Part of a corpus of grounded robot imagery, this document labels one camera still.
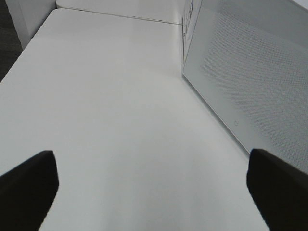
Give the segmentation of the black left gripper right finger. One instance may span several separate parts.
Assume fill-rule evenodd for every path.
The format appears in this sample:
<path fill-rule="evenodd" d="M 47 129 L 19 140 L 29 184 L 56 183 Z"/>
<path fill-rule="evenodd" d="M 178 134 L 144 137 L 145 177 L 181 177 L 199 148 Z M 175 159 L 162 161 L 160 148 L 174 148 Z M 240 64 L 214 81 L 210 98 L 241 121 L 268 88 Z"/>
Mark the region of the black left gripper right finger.
<path fill-rule="evenodd" d="M 264 149 L 253 149 L 246 185 L 269 230 L 308 229 L 307 174 Z"/>

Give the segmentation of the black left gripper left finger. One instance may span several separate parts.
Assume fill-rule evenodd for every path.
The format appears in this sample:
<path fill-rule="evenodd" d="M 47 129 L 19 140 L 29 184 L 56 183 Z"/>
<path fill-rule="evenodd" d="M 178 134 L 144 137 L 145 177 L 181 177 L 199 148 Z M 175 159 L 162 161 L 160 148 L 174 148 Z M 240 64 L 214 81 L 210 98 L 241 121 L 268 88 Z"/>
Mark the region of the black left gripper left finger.
<path fill-rule="evenodd" d="M 53 151 L 42 151 L 0 177 L 0 229 L 40 229 L 59 188 Z"/>

